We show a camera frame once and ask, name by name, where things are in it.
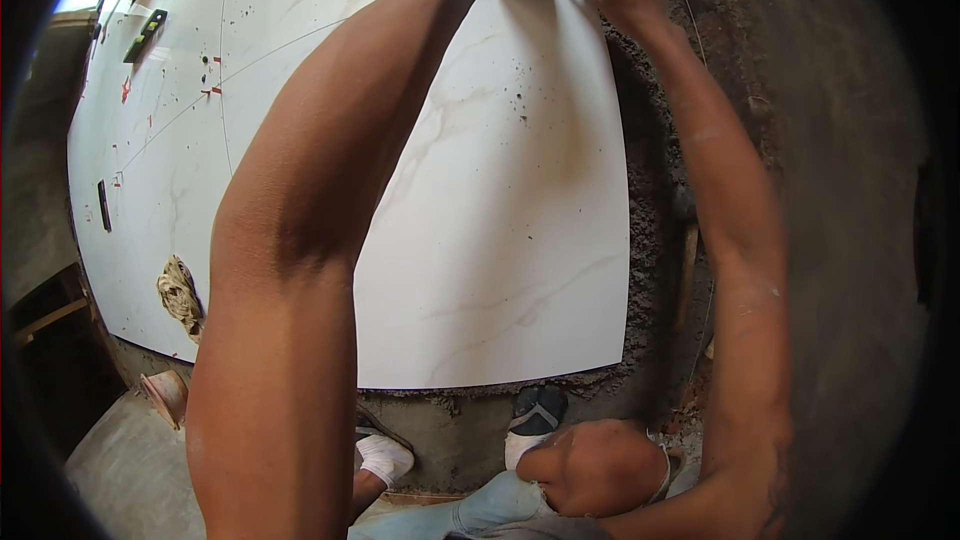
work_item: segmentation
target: jeans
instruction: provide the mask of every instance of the jeans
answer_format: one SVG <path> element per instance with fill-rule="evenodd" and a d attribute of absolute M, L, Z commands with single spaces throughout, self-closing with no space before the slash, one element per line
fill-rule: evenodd
<path fill-rule="evenodd" d="M 491 479 L 470 496 L 371 517 L 352 526 L 347 540 L 441 540 L 449 532 L 476 534 L 486 530 L 556 516 L 535 481 L 513 471 Z"/>

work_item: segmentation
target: terracotta pot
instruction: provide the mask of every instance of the terracotta pot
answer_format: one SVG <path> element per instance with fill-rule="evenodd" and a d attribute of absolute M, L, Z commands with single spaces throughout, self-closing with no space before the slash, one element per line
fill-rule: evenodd
<path fill-rule="evenodd" d="M 160 416 L 174 430 L 179 430 L 186 415 L 186 397 L 189 392 L 184 380 L 176 371 L 164 371 L 149 378 L 141 373 L 140 383 Z"/>

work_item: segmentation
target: skin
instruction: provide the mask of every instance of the skin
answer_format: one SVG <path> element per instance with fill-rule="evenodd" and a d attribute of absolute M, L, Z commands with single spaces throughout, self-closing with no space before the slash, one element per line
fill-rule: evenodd
<path fill-rule="evenodd" d="M 619 513 L 598 520 L 613 538 L 776 534 L 792 426 L 786 241 L 773 187 L 657 0 L 594 1 L 657 68 L 717 280 L 701 482 L 636 509 L 666 462 L 637 425 L 617 420 L 559 432 L 517 474 L 541 482 L 561 514 Z M 212 540 L 343 537 L 382 491 L 352 478 L 354 266 L 473 2 L 366 6 L 297 68 L 237 167 L 214 222 L 187 413 L 187 462 Z"/>

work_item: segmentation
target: white sock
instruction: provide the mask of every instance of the white sock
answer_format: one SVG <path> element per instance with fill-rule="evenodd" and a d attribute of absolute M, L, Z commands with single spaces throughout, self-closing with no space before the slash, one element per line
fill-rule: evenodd
<path fill-rule="evenodd" d="M 540 435 L 517 435 L 508 431 L 503 447 L 503 462 L 507 465 L 507 471 L 516 471 L 517 463 L 521 462 L 523 454 L 551 436 L 553 436 L 552 431 Z"/>
<path fill-rule="evenodd" d="M 383 480 L 388 490 L 414 466 L 413 452 L 387 436 L 369 435 L 357 442 L 357 451 L 363 458 L 360 469 Z"/>

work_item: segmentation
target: wooden stick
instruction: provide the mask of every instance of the wooden stick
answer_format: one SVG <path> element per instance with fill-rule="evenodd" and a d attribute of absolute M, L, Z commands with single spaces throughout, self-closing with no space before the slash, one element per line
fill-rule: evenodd
<path fill-rule="evenodd" d="M 691 223 L 686 227 L 686 246 L 683 248 L 683 270 L 679 282 L 677 320 L 673 324 L 674 332 L 679 332 L 687 322 L 690 309 L 690 291 L 693 290 L 693 265 L 697 260 L 697 243 L 700 242 L 700 226 Z"/>
<path fill-rule="evenodd" d="M 87 299 L 80 298 L 79 300 L 75 300 L 67 306 L 61 306 L 60 308 L 53 311 L 52 313 L 42 316 L 41 318 L 30 323 L 30 325 L 23 328 L 22 330 L 19 330 L 17 333 L 13 335 L 13 339 L 16 341 L 16 345 L 18 347 L 24 346 L 25 344 L 27 344 L 28 342 L 34 339 L 33 336 L 35 333 L 47 327 L 54 321 L 57 321 L 58 319 L 61 319 L 61 318 L 65 318 L 66 316 L 69 316 L 70 314 L 77 311 L 78 309 L 82 309 L 83 307 L 86 307 L 86 306 L 87 306 Z"/>

